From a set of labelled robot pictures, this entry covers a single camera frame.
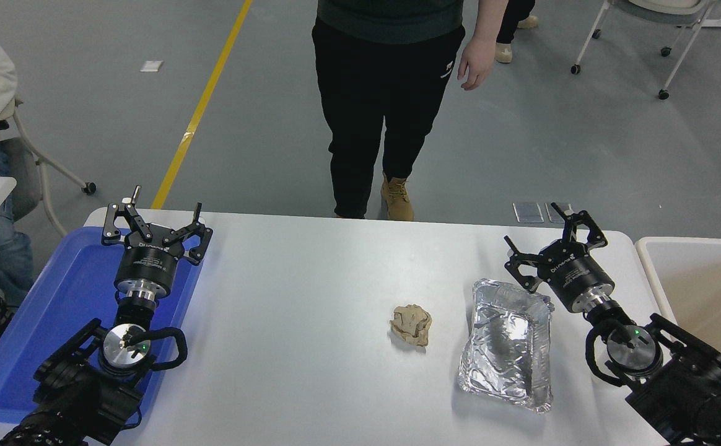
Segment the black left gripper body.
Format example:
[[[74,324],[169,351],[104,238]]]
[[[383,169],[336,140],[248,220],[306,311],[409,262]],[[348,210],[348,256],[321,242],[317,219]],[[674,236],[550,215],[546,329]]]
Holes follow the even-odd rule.
[[[131,283],[153,282],[158,291],[170,291],[175,279],[178,258],[184,254],[181,241],[164,246],[165,239],[171,239],[173,229],[150,225],[151,241],[146,241],[139,231],[125,236],[125,253],[115,275],[114,286],[127,291]]]

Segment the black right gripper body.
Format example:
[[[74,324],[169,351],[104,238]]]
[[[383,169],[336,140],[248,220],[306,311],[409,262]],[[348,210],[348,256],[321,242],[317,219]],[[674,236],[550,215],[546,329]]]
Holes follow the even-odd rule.
[[[590,312],[610,301],[613,280],[577,241],[556,240],[539,252],[538,277],[571,313]]]

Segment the standing person's hand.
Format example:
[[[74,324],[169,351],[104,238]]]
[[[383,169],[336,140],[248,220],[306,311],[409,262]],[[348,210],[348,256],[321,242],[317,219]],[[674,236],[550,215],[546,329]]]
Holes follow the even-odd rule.
[[[476,90],[490,76],[496,56],[496,37],[474,35],[460,57],[457,78],[465,91]]]

